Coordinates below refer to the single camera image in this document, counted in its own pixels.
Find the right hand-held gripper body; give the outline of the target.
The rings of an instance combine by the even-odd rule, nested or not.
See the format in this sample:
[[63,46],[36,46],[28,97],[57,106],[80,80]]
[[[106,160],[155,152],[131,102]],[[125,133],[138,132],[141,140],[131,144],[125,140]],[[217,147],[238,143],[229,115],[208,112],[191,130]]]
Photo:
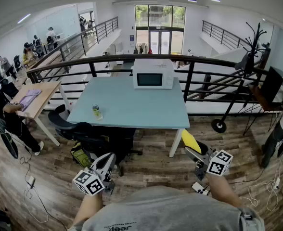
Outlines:
[[205,159],[199,161],[195,167],[195,175],[202,180],[206,173],[215,176],[223,176],[232,162],[233,156],[225,150],[213,152],[207,155]]

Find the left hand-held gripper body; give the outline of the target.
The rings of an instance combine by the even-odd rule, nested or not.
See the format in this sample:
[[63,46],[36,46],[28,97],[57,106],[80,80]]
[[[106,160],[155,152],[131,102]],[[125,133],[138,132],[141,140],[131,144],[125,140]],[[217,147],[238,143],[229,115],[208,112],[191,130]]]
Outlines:
[[89,196],[95,196],[101,192],[112,194],[115,183],[107,176],[101,176],[96,171],[85,168],[80,170],[73,178],[73,183],[77,188]]

